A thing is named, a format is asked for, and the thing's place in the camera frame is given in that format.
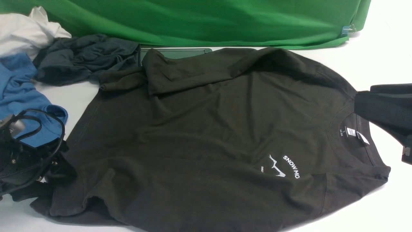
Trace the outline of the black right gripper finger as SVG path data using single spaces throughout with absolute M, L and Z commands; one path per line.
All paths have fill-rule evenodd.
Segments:
M 358 92 L 354 111 L 379 126 L 402 145 L 411 145 L 411 93 Z
M 398 97 L 411 97 L 412 84 L 390 84 L 390 85 L 373 85 L 370 87 L 371 94 L 388 94 Z

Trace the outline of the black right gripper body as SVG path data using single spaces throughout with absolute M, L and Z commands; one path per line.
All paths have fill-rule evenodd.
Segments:
M 412 164 L 412 135 L 402 134 L 401 144 L 403 146 L 402 162 Z

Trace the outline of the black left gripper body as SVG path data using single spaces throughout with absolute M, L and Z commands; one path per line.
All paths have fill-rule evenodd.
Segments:
M 38 117 L 19 113 L 1 120 L 1 195 L 26 188 L 40 181 L 47 173 L 58 172 L 64 165 L 65 125 L 50 113 L 46 116 L 60 124 L 61 134 L 39 147 L 23 142 L 23 139 L 41 131 L 42 122 Z

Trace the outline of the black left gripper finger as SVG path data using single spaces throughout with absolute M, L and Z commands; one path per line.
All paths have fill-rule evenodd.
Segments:
M 49 171 L 45 175 L 47 183 L 67 183 L 75 180 L 77 172 L 75 168 L 65 159 L 64 154 L 69 151 L 67 143 L 64 141 L 59 148 L 56 157 L 50 165 Z
M 25 188 L 10 193 L 14 202 L 37 197 L 48 197 L 53 194 L 53 186 L 50 184 L 31 184 Z

